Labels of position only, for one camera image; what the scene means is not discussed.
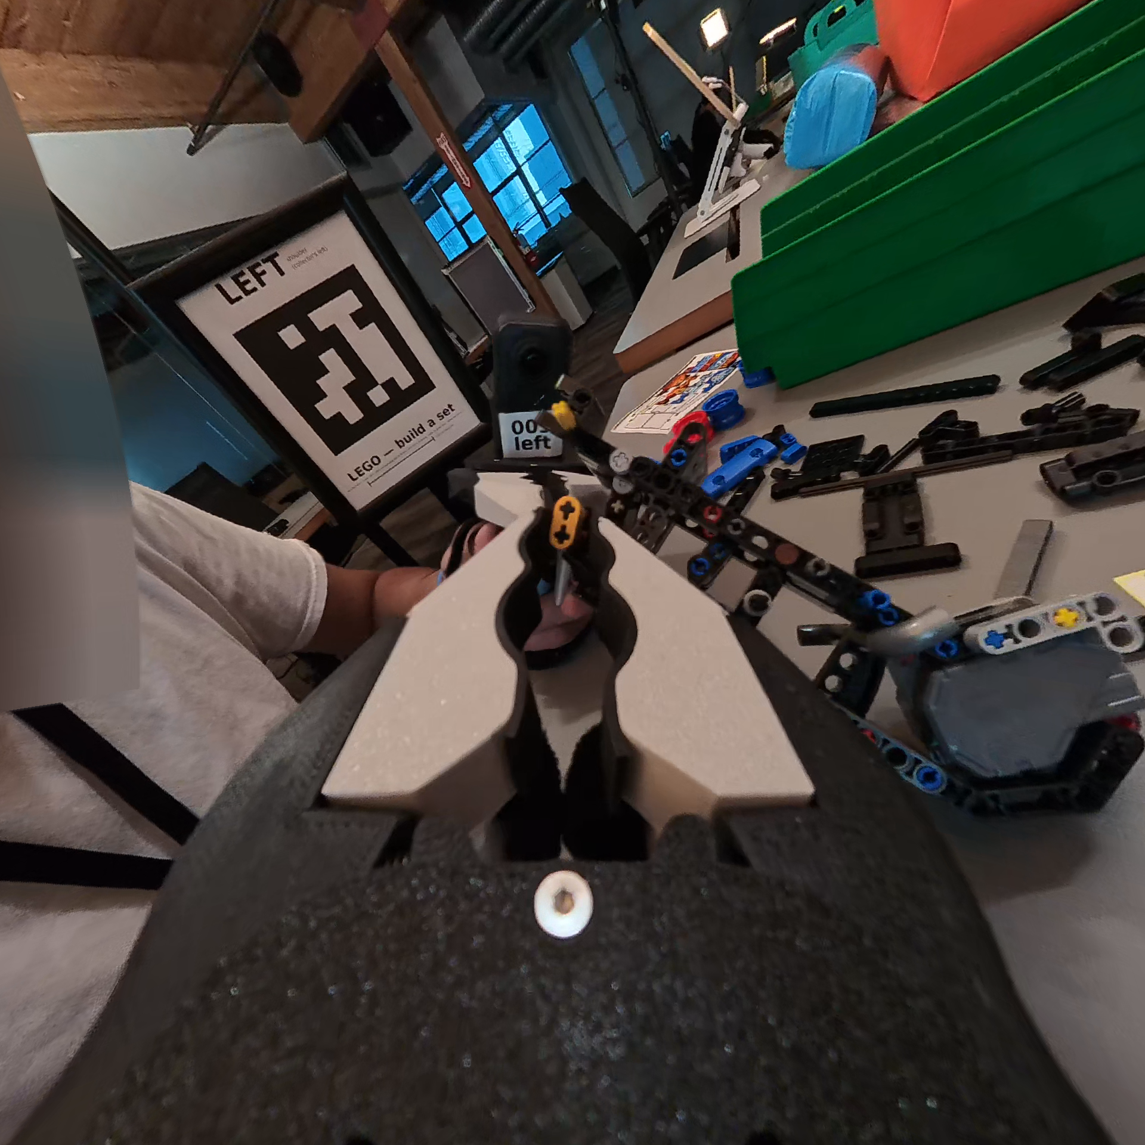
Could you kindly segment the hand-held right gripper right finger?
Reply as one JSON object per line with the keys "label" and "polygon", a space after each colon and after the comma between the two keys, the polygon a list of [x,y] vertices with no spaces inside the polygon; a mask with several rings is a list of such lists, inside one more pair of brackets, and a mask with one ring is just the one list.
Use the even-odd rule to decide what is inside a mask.
{"label": "hand-held right gripper right finger", "polygon": [[585,565],[609,659],[565,778],[565,850],[650,851],[679,816],[809,807],[815,783],[723,607],[609,521]]}

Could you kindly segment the black and grey lego model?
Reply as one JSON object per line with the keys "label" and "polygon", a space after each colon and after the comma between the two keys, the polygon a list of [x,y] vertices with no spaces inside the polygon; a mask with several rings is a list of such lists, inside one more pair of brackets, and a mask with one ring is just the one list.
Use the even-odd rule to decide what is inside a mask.
{"label": "black and grey lego model", "polygon": [[1096,811],[1140,760],[1143,692],[1127,661],[1143,651],[1143,618],[1112,594],[908,613],[877,580],[745,516],[773,477],[769,464],[708,499],[699,484],[714,431],[703,411],[670,429],[655,461],[589,433],[587,404],[574,393],[547,422],[611,486],[606,517],[650,550],[675,528],[701,538],[686,565],[701,591],[730,561],[751,567],[736,620],[756,626],[785,587],[833,613],[837,624],[802,626],[796,637],[833,648],[817,688],[914,789],[984,816]]}

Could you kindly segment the blue lego beam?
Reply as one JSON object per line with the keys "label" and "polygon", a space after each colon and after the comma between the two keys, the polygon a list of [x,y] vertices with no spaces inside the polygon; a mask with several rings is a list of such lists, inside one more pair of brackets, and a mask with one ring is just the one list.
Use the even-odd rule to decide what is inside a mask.
{"label": "blue lego beam", "polygon": [[708,499],[719,499],[778,457],[778,446],[767,437],[743,437],[721,448],[721,464],[701,481]]}

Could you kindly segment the scattered black lego pieces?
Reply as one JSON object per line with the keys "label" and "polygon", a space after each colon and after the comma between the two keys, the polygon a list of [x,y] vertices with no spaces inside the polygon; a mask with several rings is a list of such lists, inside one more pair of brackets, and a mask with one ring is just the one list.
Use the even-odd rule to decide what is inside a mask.
{"label": "scattered black lego pieces", "polygon": [[773,470],[773,499],[861,490],[864,554],[853,563],[863,580],[958,567],[956,543],[927,543],[919,479],[1030,455],[1059,453],[1041,466],[1055,497],[1074,503],[1143,483],[1143,422],[1138,407],[1088,404],[1079,387],[1110,371],[1143,363],[1143,336],[1105,343],[1108,330],[1143,325],[1143,273],[1114,281],[1066,319],[1070,345],[1019,378],[1022,394],[1041,396],[1019,426],[984,433],[956,409],[938,413],[897,451],[861,451],[864,438],[819,442],[798,470]]}

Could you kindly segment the flat grey lego beam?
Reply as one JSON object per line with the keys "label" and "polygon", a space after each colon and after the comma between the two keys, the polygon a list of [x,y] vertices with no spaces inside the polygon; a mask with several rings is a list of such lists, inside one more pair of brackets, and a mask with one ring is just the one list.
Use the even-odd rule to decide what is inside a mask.
{"label": "flat grey lego beam", "polygon": [[995,600],[1035,598],[1039,571],[1053,530],[1052,519],[1026,519],[1019,527],[1019,534],[995,587]]}

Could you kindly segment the person's left hand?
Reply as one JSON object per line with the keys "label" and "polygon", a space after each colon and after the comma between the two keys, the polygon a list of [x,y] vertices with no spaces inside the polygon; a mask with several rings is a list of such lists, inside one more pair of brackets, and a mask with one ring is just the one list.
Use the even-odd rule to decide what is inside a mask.
{"label": "person's left hand", "polygon": [[[503,527],[479,517],[461,523],[442,554],[437,583],[453,576],[501,532]],[[547,587],[538,598],[541,607],[540,622],[523,648],[525,662],[534,672],[554,668],[571,657],[584,642],[595,615],[595,609],[573,591],[560,604],[552,587]]]}

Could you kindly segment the printed paper sheet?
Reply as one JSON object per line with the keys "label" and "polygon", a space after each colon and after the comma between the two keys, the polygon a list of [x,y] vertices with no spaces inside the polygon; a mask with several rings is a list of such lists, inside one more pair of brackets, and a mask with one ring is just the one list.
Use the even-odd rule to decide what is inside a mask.
{"label": "printed paper sheet", "polygon": [[620,435],[666,435],[683,416],[699,409],[714,393],[734,387],[740,376],[734,349],[697,354],[617,424]]}

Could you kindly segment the large grid window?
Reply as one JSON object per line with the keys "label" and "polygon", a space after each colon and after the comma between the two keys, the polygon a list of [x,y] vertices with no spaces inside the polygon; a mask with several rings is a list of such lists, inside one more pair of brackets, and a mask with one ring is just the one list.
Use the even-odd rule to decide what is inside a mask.
{"label": "large grid window", "polygon": [[[529,249],[545,244],[571,216],[563,191],[574,178],[536,105],[486,103],[459,127],[459,136],[512,235]],[[404,194],[448,262],[486,237],[470,193],[444,160],[426,160],[406,180]]]}

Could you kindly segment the wooden support beam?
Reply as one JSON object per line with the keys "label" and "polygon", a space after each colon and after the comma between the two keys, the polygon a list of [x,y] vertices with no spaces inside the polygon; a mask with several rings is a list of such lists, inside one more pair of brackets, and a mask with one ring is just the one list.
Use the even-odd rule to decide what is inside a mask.
{"label": "wooden support beam", "polygon": [[558,317],[558,310],[552,305],[551,295],[536,277],[534,270],[527,264],[501,209],[479,178],[479,172],[472,165],[463,141],[448,123],[437,95],[428,86],[422,70],[415,62],[402,37],[398,37],[393,22],[384,33],[380,33],[374,51],[387,68],[395,84],[404,94],[413,116],[431,139],[437,154],[455,176],[455,183],[463,189],[468,204],[485,226],[486,237],[490,237],[490,242],[501,251],[507,264],[530,295],[536,310],[540,314]]}

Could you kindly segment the black tablet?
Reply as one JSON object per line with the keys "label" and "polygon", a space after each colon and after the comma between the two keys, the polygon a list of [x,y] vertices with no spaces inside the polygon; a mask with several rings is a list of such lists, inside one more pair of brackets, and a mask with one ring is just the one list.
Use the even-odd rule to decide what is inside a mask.
{"label": "black tablet", "polygon": [[679,279],[694,268],[705,264],[714,257],[721,257],[725,262],[738,259],[740,253],[740,207],[732,207],[721,222],[688,242],[675,264],[674,279]]}

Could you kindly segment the person's white shirt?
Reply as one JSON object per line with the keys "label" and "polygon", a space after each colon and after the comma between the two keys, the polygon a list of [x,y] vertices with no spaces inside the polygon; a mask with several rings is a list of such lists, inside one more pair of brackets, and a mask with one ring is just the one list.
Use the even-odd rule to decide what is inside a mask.
{"label": "person's white shirt", "polygon": [[[68,706],[202,818],[296,708],[266,661],[316,635],[321,556],[132,486],[141,677]],[[2,840],[169,859],[178,846],[35,730],[2,716]],[[152,894],[2,886],[2,1141],[31,1116],[107,1005]]]}

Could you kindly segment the white device stand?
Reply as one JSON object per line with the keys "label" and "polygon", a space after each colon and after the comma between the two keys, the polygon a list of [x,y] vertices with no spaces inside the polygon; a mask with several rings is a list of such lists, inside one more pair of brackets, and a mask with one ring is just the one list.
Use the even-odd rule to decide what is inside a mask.
{"label": "white device stand", "polygon": [[696,216],[685,226],[694,237],[730,207],[745,202],[760,187],[752,169],[782,150],[780,136],[760,121],[749,119],[749,105],[740,101],[729,83],[716,77],[697,81],[703,106],[721,121],[721,134],[708,165]]}

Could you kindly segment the blue plastic bag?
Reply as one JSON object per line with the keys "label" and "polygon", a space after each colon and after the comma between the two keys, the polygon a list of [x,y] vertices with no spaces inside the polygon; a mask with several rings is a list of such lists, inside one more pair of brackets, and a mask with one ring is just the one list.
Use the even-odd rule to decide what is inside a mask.
{"label": "blue plastic bag", "polygon": [[784,130],[789,169],[822,169],[870,136],[890,62],[875,46],[839,53],[798,90]]}

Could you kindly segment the green plastic bin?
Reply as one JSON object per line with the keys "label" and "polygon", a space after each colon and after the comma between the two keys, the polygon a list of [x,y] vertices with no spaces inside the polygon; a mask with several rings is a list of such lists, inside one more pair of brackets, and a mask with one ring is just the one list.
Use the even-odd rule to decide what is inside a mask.
{"label": "green plastic bin", "polygon": [[[1019,121],[1009,123],[1009,127],[993,132],[984,141],[958,150],[952,158],[945,160],[936,167],[930,167],[918,176],[925,176],[927,172],[938,171],[945,165],[951,165],[952,172],[963,176],[969,171],[969,163],[976,161],[980,156],[985,156],[985,163],[991,165],[993,152],[998,152],[1004,160],[1017,160],[1017,156],[1022,154],[1026,147],[1031,147],[1031,154],[1041,154],[1042,147],[1048,147],[1050,152],[1055,152],[1059,149],[1070,149],[1075,145],[1077,139],[1085,139],[1092,134],[1101,136],[1114,125],[1121,125],[1140,112],[1143,112],[1143,49],[1130,55],[1121,64],[1114,64],[1094,79],[1088,79],[1086,83],[1072,88],[1064,95],[1059,95],[1052,103],[1046,103],[1037,110],[1026,114]],[[780,251],[782,249],[769,257],[762,255],[762,259],[776,259]]]}
{"label": "green plastic bin", "polygon": [[907,182],[743,272],[736,345],[782,389],[1143,255],[1143,112]]}
{"label": "green plastic bin", "polygon": [[1143,2],[1090,2],[771,200],[769,257],[984,141],[1143,48]]}

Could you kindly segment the orange plastic bin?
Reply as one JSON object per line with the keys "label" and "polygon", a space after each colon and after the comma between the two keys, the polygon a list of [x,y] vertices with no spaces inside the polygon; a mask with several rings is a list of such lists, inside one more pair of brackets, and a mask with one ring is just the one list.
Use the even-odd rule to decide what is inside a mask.
{"label": "orange plastic bin", "polygon": [[1066,18],[1083,2],[875,2],[897,94],[927,103]]}

